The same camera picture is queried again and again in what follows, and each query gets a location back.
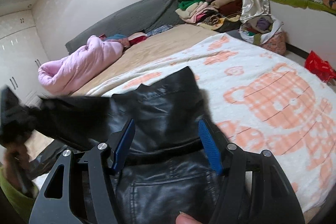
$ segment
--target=green sleeve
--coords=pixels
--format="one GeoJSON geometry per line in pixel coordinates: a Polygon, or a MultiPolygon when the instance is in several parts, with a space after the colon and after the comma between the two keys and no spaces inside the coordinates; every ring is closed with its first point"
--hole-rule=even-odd
{"type": "Polygon", "coordinates": [[[0,187],[7,197],[9,203],[14,210],[21,216],[21,218],[28,223],[30,214],[35,202],[34,198],[28,198],[18,190],[16,190],[3,176],[3,168],[0,167],[0,187]]]}

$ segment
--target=blue garment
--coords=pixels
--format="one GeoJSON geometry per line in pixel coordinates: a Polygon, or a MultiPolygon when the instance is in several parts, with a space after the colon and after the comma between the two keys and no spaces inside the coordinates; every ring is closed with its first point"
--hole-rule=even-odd
{"type": "Polygon", "coordinates": [[[165,32],[165,31],[168,31],[172,28],[173,26],[172,25],[163,25],[155,30],[152,30],[150,32],[147,33],[147,36],[151,37],[153,35],[156,35],[156,34],[159,34],[159,33],[162,33],[162,32],[165,32]]]}
{"type": "Polygon", "coordinates": [[[108,40],[108,39],[114,39],[114,40],[116,40],[116,39],[123,39],[123,38],[127,38],[127,36],[125,36],[125,35],[123,35],[123,34],[115,34],[114,36],[112,36],[112,37],[108,37],[108,38],[106,38],[105,40],[108,40]]]}

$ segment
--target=red plastic bag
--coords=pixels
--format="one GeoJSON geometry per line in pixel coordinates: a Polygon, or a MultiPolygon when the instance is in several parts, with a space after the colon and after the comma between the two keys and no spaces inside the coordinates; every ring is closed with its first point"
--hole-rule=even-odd
{"type": "Polygon", "coordinates": [[[304,63],[304,67],[317,75],[323,82],[336,78],[336,72],[328,61],[322,60],[315,52],[311,51],[304,63]]]}

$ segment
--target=wardrobe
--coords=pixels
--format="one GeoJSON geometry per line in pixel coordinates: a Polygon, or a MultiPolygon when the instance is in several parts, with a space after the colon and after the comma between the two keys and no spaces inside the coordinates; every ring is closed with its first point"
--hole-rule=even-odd
{"type": "Polygon", "coordinates": [[[8,85],[26,105],[49,95],[38,81],[38,68],[49,61],[30,10],[0,17],[0,87],[8,85]]]}

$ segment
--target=rolled pink comforter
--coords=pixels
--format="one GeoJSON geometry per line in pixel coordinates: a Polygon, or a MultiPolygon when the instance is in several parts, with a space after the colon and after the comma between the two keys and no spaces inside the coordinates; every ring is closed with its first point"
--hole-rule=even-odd
{"type": "Polygon", "coordinates": [[[103,42],[93,35],[73,54],[41,65],[39,82],[53,95],[68,95],[116,62],[122,53],[121,43],[103,42]]]}

